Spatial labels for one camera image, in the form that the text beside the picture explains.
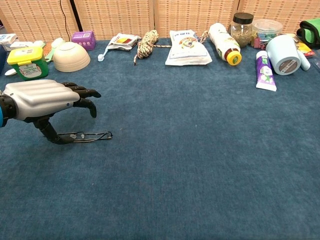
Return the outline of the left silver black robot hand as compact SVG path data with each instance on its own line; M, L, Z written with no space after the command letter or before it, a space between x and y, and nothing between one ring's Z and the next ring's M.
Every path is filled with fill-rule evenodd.
M16 119L33 123L48 141L57 145L93 142L94 139L74 139L70 137L72 133L57 134L50 123L55 113L71 107L87 108L96 118L97 109L89 97L100 98L101 94L73 82L52 79L8 83L0 93L0 126Z

